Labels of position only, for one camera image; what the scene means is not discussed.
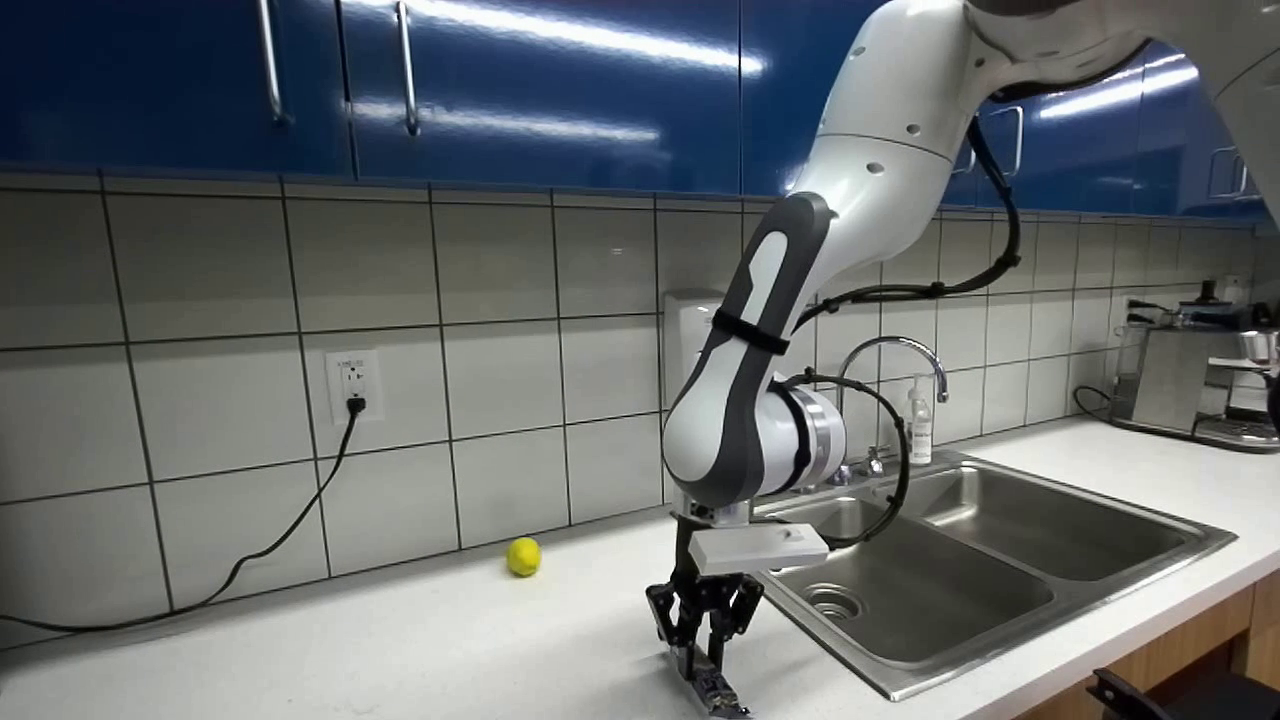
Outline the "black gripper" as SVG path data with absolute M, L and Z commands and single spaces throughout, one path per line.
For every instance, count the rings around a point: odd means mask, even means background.
M 654 635 L 667 645 L 667 668 L 695 707 L 709 707 L 713 720 L 748 720 L 748 704 L 724 675 L 724 645 L 742 635 L 763 584 L 755 575 L 702 575 L 693 559 L 693 535 L 702 529 L 698 515 L 675 521 L 675 564 L 662 584 L 649 584 L 642 600 L 654 619 Z M 709 635 L 709 670 L 695 646 L 698 625 L 713 625 Z

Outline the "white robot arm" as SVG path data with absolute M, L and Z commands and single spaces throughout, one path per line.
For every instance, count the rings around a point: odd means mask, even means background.
M 724 645 L 760 602 L 760 575 L 820 559 L 807 523 L 755 523 L 748 504 L 834 472 L 842 420 L 815 380 L 783 380 L 790 332 L 831 306 L 831 280 L 912 247 L 953 168 L 978 156 L 987 99 L 1088 87 L 1146 43 L 1171 43 L 1280 212 L 1269 0 L 882 0 L 857 31 L 807 161 L 755 224 L 709 340 L 662 420 L 679 485 L 675 567 L 649 587 L 654 635 L 702 712 L 741 707 Z

